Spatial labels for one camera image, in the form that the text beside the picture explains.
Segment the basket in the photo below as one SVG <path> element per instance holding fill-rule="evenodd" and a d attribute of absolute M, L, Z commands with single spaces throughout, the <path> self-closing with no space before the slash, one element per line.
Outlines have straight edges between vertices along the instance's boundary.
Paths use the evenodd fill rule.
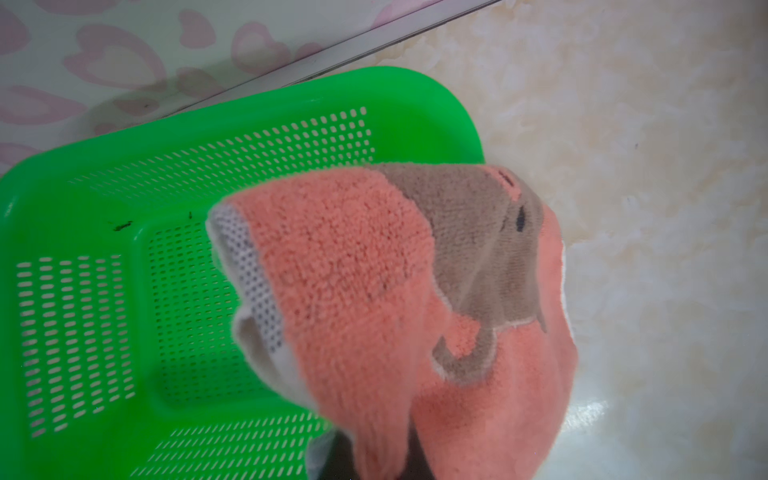
<path fill-rule="evenodd" d="M 225 195 L 383 161 L 481 163 L 445 88 L 351 71 L 36 155 L 0 180 L 0 478 L 305 478 L 327 423 L 230 335 L 204 229 Z"/>

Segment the pink towel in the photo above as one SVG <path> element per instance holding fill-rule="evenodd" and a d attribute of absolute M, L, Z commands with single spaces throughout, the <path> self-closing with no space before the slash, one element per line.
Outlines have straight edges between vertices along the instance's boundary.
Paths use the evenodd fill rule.
<path fill-rule="evenodd" d="M 533 477 L 577 353 L 557 219 L 511 172 L 316 171 L 228 197 L 207 226 L 249 364 L 345 433 L 360 478 L 404 475 L 409 433 L 438 480 Z"/>

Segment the marble surface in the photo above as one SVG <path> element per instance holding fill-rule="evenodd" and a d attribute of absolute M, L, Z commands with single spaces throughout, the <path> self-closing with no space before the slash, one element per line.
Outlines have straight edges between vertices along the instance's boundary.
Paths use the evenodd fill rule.
<path fill-rule="evenodd" d="M 581 363 L 537 478 L 768 478 L 768 2 L 501 2 L 426 73 L 557 213 Z"/>

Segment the wall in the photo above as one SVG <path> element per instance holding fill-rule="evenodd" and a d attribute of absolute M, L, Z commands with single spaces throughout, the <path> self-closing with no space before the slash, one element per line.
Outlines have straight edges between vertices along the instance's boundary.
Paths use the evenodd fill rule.
<path fill-rule="evenodd" d="M 0 174 L 160 118 L 438 0 L 0 3 Z"/>

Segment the towel fold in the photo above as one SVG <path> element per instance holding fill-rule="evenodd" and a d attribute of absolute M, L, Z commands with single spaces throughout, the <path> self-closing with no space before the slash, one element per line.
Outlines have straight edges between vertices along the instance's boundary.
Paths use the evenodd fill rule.
<path fill-rule="evenodd" d="M 577 353 L 558 222 L 510 171 L 315 171 L 228 197 L 207 228 L 249 364 L 344 432 L 360 478 L 400 478 L 409 437 L 437 480 L 533 477 Z"/>

